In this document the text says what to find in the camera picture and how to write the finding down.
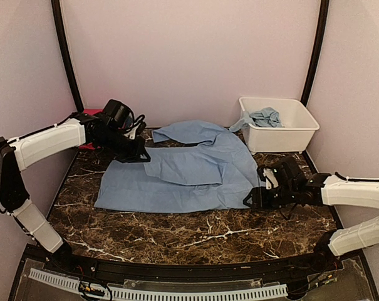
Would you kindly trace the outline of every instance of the white plastic bin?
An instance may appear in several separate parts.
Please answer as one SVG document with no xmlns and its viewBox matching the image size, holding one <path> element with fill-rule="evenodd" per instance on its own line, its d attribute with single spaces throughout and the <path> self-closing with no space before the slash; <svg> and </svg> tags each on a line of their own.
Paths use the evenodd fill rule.
<svg viewBox="0 0 379 301">
<path fill-rule="evenodd" d="M 284 127 L 255 127 L 242 130 L 247 148 L 257 152 L 302 152 L 320 126 L 304 105 L 295 99 L 241 97 L 241 110 L 249 113 L 272 107 Z"/>
</svg>

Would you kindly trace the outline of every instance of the folded cloth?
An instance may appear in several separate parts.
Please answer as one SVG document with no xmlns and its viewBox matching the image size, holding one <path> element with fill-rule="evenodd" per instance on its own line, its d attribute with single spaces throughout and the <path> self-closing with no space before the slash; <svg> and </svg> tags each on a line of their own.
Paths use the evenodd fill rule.
<svg viewBox="0 0 379 301">
<path fill-rule="evenodd" d="M 113 161 L 101 179 L 97 208 L 148 213 L 188 213 L 247 208 L 242 200 L 264 185 L 245 144 L 223 127 L 178 122 L 153 131 L 194 147 L 147 148 L 147 163 Z"/>
<path fill-rule="evenodd" d="M 252 124 L 256 127 L 283 127 L 279 119 L 279 112 L 268 107 L 250 114 L 247 111 L 242 111 L 241 118 L 232 125 L 229 130 L 231 132 L 237 132 L 247 127 L 248 124 Z"/>
</svg>

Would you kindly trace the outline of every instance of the marble countertop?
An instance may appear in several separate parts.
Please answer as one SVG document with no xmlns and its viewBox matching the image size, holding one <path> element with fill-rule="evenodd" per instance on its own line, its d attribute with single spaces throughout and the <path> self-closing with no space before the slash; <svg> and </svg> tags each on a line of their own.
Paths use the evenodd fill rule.
<svg viewBox="0 0 379 301">
<path fill-rule="evenodd" d="M 149 147 L 150 130 L 142 134 Z M 258 164 L 294 156 L 310 176 L 301 154 L 256 154 Z M 94 208 L 100 181 L 113 154 L 81 150 L 61 187 L 49 222 L 72 246 L 92 258 L 170 265 L 244 263 L 311 253 L 320 236 L 335 229 L 327 207 L 298 206 L 291 220 L 279 211 L 231 209 L 187 214 L 116 212 Z M 283 209 L 287 214 L 289 208 Z"/>
</svg>

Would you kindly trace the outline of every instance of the red object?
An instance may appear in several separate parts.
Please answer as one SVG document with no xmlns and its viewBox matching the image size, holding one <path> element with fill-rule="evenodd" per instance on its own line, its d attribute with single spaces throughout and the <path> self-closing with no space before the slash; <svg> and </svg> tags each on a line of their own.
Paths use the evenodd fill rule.
<svg viewBox="0 0 379 301">
<path fill-rule="evenodd" d="M 86 113 L 88 115 L 95 115 L 98 112 L 101 112 L 101 110 L 84 110 L 83 111 L 83 113 Z M 91 149 L 91 150 L 95 150 L 95 148 L 92 146 L 91 143 L 89 143 L 87 145 L 79 146 L 79 149 Z"/>
</svg>

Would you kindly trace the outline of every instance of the black pole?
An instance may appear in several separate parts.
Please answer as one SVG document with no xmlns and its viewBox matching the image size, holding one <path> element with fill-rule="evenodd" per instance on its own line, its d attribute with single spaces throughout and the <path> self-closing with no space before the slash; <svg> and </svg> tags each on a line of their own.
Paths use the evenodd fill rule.
<svg viewBox="0 0 379 301">
<path fill-rule="evenodd" d="M 303 93 L 301 97 L 301 103 L 304 106 L 308 104 L 310 92 L 312 91 L 314 76 L 316 75 L 317 65 L 319 63 L 319 57 L 321 52 L 321 46 L 323 45 L 324 31 L 326 29 L 328 5 L 330 0 L 321 0 L 319 20 L 317 23 L 316 36 L 314 38 L 314 45 L 312 51 L 312 57 L 310 58 L 308 75 L 303 87 Z"/>
<path fill-rule="evenodd" d="M 66 41 L 65 28 L 63 23 L 63 15 L 61 13 L 60 0 L 51 0 L 51 6 L 53 7 L 53 17 L 56 25 L 58 44 L 60 45 L 61 55 L 63 57 L 64 68 L 72 97 L 74 98 L 75 106 L 78 112 L 83 112 L 83 102 L 79 93 L 78 84 L 72 67 L 72 61 L 70 52 L 68 50 L 68 44 Z"/>
</svg>

